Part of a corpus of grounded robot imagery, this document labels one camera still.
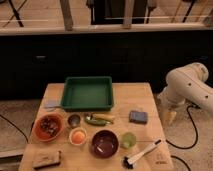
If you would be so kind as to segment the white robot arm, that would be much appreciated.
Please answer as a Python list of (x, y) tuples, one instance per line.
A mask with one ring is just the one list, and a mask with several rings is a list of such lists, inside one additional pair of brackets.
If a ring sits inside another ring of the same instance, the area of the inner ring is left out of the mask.
[(164, 126), (172, 123), (176, 117), (176, 108), (189, 100), (209, 114), (213, 114), (213, 88), (205, 81), (209, 77), (207, 67), (194, 62), (175, 68), (166, 75), (167, 86), (158, 95), (161, 102), (161, 122)]

